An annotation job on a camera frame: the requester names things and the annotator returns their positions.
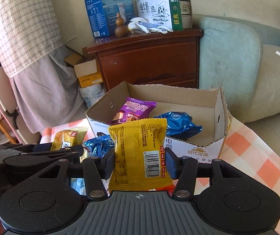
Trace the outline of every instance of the small cardboard box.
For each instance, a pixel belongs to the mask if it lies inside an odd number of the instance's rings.
[[[202,163],[210,163],[218,157],[227,136],[229,116],[222,88],[202,90],[123,82],[86,111],[95,136],[109,134],[108,127],[125,104],[126,97],[156,101],[151,118],[161,113],[182,111],[191,115],[195,124],[203,126],[202,132],[189,141],[165,138],[164,147],[171,148],[177,156],[191,156]]]
[[[192,27],[191,0],[136,0],[139,17],[173,30]]]
[[[85,58],[74,53],[66,57],[65,62],[74,67],[81,88],[103,82],[101,73],[97,68],[97,62],[94,58],[90,61],[86,61]]]
[[[125,25],[134,17],[132,0],[85,0],[85,4],[94,38],[115,33],[118,12]]]

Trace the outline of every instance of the yellow snack bag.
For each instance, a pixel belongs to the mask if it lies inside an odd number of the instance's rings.
[[[62,130],[55,134],[52,143],[51,151],[60,150],[65,147],[81,145],[83,138],[87,134],[88,128],[77,127],[72,129]]]
[[[165,166],[165,118],[147,118],[110,126],[115,168],[109,190],[145,191],[172,184]]]

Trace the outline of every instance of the blue milk box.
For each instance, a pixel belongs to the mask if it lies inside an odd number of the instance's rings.
[[[125,24],[134,17],[132,0],[85,0],[85,4],[94,38],[115,34],[118,12]]]

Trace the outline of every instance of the orange checkered cloth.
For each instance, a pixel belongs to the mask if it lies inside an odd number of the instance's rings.
[[[94,138],[87,119],[45,129],[41,143],[52,142],[57,132],[74,127],[87,127],[85,140]],[[233,118],[219,158],[273,189],[280,196],[280,157],[254,131]],[[197,180],[195,194],[209,186],[209,179]],[[280,234],[280,221],[276,227]]]

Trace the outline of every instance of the blue foil snack bag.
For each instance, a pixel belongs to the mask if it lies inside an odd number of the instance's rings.
[[[192,117],[186,112],[168,112],[154,118],[166,118],[166,136],[172,136],[176,139],[187,140],[202,131],[202,126],[195,125],[192,122]]]
[[[110,135],[103,135],[84,142],[84,145],[91,149],[94,156],[102,158],[109,150],[115,147]]]

